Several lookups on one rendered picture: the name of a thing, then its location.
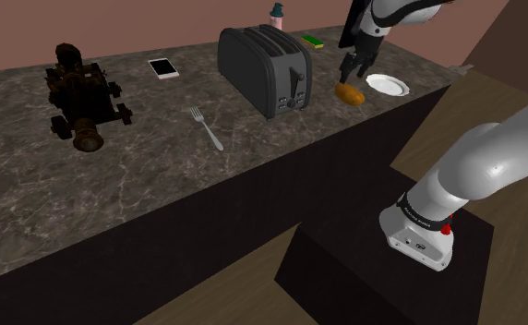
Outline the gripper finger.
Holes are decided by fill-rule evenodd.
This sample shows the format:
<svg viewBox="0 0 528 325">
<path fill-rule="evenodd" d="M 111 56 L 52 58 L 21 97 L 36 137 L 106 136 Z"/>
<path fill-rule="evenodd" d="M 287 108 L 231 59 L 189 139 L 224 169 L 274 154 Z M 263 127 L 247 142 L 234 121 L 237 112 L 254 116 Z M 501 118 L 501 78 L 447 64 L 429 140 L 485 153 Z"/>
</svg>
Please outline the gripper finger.
<svg viewBox="0 0 528 325">
<path fill-rule="evenodd" d="M 361 78 L 366 72 L 367 70 L 374 65 L 376 59 L 378 57 L 378 53 L 373 53 L 373 54 L 367 54 L 364 61 L 362 62 L 362 64 L 359 66 L 359 69 L 358 69 L 358 72 L 357 72 L 357 76 L 359 78 Z"/>
<path fill-rule="evenodd" d="M 345 84 L 349 75 L 358 66 L 358 57 L 356 53 L 347 53 L 342 60 L 339 70 L 341 71 L 341 77 L 339 82 Z"/>
</svg>

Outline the orange-brown potato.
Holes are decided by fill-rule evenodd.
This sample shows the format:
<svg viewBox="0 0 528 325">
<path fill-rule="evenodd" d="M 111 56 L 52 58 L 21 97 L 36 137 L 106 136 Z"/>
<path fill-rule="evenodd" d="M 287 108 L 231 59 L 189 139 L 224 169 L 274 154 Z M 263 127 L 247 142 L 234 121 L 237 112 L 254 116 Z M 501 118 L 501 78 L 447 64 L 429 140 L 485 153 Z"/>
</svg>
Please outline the orange-brown potato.
<svg viewBox="0 0 528 325">
<path fill-rule="evenodd" d="M 359 106 L 366 100 L 362 92 L 347 83 L 336 84 L 334 93 L 342 102 L 351 106 Z"/>
</svg>

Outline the white plate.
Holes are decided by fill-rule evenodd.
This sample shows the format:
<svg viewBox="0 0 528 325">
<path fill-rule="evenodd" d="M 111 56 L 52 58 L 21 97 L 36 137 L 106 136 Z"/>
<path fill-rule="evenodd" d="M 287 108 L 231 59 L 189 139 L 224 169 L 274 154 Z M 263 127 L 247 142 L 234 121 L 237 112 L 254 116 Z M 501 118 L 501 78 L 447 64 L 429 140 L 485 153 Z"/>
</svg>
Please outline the white plate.
<svg viewBox="0 0 528 325">
<path fill-rule="evenodd" d="M 372 89 L 393 97 L 402 97 L 410 93 L 410 88 L 403 81 L 384 74 L 368 75 L 366 83 Z"/>
</svg>

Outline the dark grey toaster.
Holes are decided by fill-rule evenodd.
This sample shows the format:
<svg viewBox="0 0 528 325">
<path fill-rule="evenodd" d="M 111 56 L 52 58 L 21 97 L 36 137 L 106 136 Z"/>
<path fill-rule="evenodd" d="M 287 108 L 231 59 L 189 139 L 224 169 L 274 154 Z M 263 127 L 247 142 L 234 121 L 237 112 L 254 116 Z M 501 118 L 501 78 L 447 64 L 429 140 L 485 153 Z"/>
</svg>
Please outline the dark grey toaster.
<svg viewBox="0 0 528 325">
<path fill-rule="evenodd" d="M 311 56 L 298 40 L 269 24 L 222 30 L 217 66 L 268 120 L 308 106 Z"/>
</svg>

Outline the silver fork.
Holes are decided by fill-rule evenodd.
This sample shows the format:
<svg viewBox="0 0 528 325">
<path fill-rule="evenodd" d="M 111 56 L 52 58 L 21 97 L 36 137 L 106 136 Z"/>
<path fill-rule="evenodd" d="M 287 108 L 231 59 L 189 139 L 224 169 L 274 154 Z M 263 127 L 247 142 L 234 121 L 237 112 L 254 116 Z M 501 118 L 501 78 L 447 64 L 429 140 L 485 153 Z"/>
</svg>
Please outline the silver fork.
<svg viewBox="0 0 528 325">
<path fill-rule="evenodd" d="M 192 107 L 189 108 L 189 110 L 190 110 L 190 113 L 192 114 L 193 118 L 197 122 L 200 122 L 205 127 L 205 129 L 208 132 L 208 134 L 210 136 L 210 139 L 212 140 L 212 142 L 213 142 L 214 146 L 216 147 L 216 149 L 217 150 L 223 150 L 222 143 L 219 141 L 219 139 L 214 135 L 214 133 L 209 128 L 209 126 L 206 124 L 204 116 L 202 115 L 201 111 L 197 108 L 197 106 L 192 106 Z"/>
</svg>

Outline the white smartphone black screen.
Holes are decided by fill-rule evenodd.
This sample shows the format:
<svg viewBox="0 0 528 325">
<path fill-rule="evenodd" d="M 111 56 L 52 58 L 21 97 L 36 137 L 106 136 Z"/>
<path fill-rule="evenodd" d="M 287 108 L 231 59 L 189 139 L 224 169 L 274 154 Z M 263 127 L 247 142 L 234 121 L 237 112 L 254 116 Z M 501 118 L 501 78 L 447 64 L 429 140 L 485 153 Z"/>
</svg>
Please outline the white smartphone black screen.
<svg viewBox="0 0 528 325">
<path fill-rule="evenodd" d="M 158 79 L 176 78 L 179 76 L 179 72 L 168 58 L 151 59 L 148 63 Z"/>
</svg>

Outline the dark robot stand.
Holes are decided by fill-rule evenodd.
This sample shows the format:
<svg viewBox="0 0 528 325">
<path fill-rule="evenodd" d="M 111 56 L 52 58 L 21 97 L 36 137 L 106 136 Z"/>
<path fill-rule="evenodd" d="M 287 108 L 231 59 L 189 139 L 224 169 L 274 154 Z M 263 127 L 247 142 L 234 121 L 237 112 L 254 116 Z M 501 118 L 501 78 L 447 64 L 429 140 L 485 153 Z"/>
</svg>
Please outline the dark robot stand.
<svg viewBox="0 0 528 325">
<path fill-rule="evenodd" d="M 388 167 L 296 228 L 275 281 L 318 325 L 477 325 L 494 227 L 456 211 L 450 265 L 433 271 L 390 247 L 378 222 L 413 185 Z"/>
</svg>

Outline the dark brown toy cannon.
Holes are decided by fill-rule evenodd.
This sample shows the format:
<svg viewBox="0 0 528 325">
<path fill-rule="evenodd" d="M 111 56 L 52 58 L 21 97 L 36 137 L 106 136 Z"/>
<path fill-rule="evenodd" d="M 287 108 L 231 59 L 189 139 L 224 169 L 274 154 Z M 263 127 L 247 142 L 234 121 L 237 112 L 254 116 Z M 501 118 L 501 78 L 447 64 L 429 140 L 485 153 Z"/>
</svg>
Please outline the dark brown toy cannon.
<svg viewBox="0 0 528 325">
<path fill-rule="evenodd" d="M 113 104 L 121 87 L 109 83 L 98 64 L 85 65 L 77 47 L 63 42 L 55 47 L 55 54 L 57 63 L 46 70 L 45 80 L 49 103 L 61 114 L 51 118 L 51 130 L 62 140 L 72 139 L 77 150 L 99 150 L 104 139 L 97 126 L 116 120 L 130 125 L 133 113 L 122 103 Z"/>
</svg>

